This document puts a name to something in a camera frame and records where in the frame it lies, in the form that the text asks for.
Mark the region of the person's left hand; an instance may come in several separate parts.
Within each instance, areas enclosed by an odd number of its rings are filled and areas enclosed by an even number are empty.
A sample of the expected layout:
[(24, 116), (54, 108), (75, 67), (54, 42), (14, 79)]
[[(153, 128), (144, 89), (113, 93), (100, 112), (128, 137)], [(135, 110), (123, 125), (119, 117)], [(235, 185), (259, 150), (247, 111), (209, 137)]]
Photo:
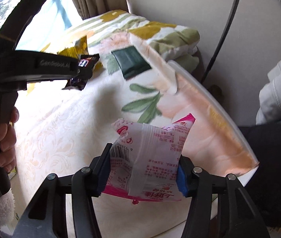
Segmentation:
[(7, 173), (16, 166), (15, 143), (14, 127), (10, 124), (0, 124), (0, 167)]

